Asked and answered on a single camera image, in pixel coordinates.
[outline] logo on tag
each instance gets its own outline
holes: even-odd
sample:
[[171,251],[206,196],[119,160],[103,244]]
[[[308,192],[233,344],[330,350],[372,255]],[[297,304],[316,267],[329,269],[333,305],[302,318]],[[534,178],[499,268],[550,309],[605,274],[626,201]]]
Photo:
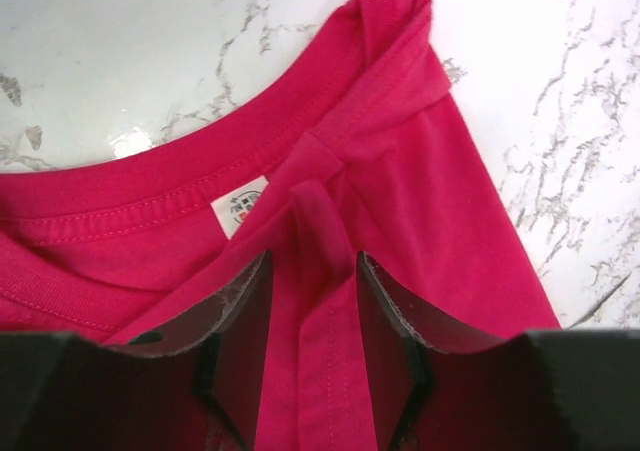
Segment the logo on tag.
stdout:
[[260,176],[211,203],[213,212],[228,239],[231,239],[231,236],[247,219],[249,212],[255,206],[267,184],[269,184],[267,178]]

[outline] marble table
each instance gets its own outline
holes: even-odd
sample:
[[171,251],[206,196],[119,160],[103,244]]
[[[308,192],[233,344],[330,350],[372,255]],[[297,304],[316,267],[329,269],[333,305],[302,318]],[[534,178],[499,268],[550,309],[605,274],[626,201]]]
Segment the marble table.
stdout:
[[[0,172],[231,112],[345,0],[0,0]],[[640,324],[640,0],[434,0],[453,93],[564,326]]]

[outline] marble pattern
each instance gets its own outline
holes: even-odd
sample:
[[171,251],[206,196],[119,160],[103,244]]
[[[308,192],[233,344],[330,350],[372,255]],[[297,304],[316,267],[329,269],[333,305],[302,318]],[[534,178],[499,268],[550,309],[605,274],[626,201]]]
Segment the marble pattern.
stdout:
[[[220,119],[343,1],[0,0],[0,171]],[[640,0],[434,3],[434,46],[563,325],[639,325]]]

